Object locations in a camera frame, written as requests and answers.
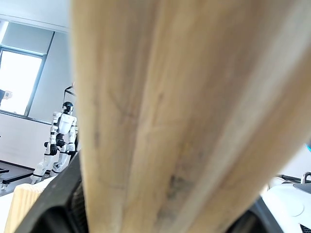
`wooden block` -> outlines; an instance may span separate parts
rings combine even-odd
[[[43,188],[28,183],[16,186],[4,233],[13,233],[42,193]]]
[[[311,136],[310,8],[73,1],[91,233],[226,231]]]

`floor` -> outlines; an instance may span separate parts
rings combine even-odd
[[[9,165],[9,164],[5,164],[0,162],[0,167],[4,168],[4,169],[9,169],[10,171],[8,173],[4,173],[1,178],[10,178],[10,177],[14,177],[14,176],[18,176],[18,175],[22,175],[25,174],[28,171],[28,169],[22,168],[22,167],[17,167],[17,166],[13,166],[13,165]],[[30,177],[26,177],[24,179],[18,180],[18,181],[14,181],[12,183],[10,183],[7,187],[6,190],[0,190],[0,197],[9,193],[12,193],[14,191],[14,188],[22,183],[31,183],[31,179]]]

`light wooden plank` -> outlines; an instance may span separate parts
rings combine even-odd
[[[43,188],[28,183],[16,186],[4,233],[15,232],[42,191]]]
[[[90,232],[225,231],[311,136],[310,22],[304,0],[73,1]]]

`white wall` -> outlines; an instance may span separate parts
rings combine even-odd
[[[69,7],[69,0],[0,0],[0,19],[67,32]]]
[[[279,174],[300,178],[306,171],[311,171],[311,152],[303,145],[295,157],[279,172]]]
[[[46,54],[52,35],[49,30],[9,23],[1,44]]]
[[[35,168],[43,158],[50,127],[0,114],[0,160]]]
[[[68,35],[55,33],[29,117],[51,122],[62,110],[64,90],[72,83]]]

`bright window light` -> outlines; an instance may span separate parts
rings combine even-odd
[[[0,110],[25,114],[42,59],[3,50],[0,66],[0,89],[11,91],[12,97],[2,100]]]

